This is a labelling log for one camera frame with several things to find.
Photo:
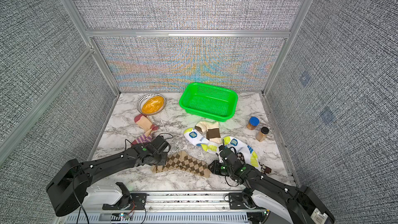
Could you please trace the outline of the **brown argyle sock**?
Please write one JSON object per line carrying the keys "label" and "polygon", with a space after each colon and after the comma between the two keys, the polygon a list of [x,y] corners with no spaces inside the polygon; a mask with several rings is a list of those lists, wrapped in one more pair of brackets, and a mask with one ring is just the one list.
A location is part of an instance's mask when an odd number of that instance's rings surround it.
{"label": "brown argyle sock", "polygon": [[163,166],[151,167],[151,172],[155,174],[172,170],[181,170],[205,178],[210,178],[211,175],[206,162],[188,155],[185,151],[169,155]]}

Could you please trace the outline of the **cream brown block sock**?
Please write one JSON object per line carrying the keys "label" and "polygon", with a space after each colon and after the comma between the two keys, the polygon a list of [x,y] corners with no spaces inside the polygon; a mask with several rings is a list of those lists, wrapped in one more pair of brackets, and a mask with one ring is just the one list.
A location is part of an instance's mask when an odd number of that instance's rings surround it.
{"label": "cream brown block sock", "polygon": [[219,130],[219,122],[200,121],[195,128],[206,135],[206,138],[216,144],[221,144],[222,139]]}

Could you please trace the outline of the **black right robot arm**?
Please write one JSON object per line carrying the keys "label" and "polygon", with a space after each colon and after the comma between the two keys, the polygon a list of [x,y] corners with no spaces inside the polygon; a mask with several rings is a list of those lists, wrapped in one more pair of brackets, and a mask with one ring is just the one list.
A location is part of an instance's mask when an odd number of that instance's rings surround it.
{"label": "black right robot arm", "polygon": [[223,145],[219,146],[217,155],[222,161],[222,176],[244,185],[250,198],[258,191],[279,203],[293,224],[335,223],[333,214],[309,187],[293,187],[270,178],[255,167],[241,163],[235,151]]}

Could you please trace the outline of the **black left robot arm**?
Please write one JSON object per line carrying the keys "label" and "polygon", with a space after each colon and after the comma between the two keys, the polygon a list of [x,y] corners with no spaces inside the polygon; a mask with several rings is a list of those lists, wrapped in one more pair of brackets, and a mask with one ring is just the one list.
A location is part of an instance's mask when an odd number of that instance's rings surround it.
{"label": "black left robot arm", "polygon": [[93,183],[117,172],[143,165],[165,165],[171,145],[163,136],[146,144],[135,144],[102,159],[65,163],[46,187],[56,216],[66,216],[83,205],[86,191]]}

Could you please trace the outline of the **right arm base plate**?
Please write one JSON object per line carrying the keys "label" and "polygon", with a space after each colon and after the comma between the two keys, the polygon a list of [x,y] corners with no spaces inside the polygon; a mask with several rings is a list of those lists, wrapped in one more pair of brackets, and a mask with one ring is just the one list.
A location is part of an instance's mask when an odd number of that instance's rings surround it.
{"label": "right arm base plate", "polygon": [[260,207],[249,200],[249,195],[242,192],[231,192],[224,198],[232,210],[265,210],[266,207]]}

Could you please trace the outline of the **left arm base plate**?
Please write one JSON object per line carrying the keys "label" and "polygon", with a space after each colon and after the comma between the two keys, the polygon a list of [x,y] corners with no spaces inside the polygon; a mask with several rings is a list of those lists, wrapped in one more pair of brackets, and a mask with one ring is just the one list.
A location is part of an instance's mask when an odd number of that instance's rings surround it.
{"label": "left arm base plate", "polygon": [[144,210],[146,205],[146,193],[132,193],[130,196],[123,195],[122,198],[114,205],[103,204],[102,210],[105,211],[127,211],[127,210]]}

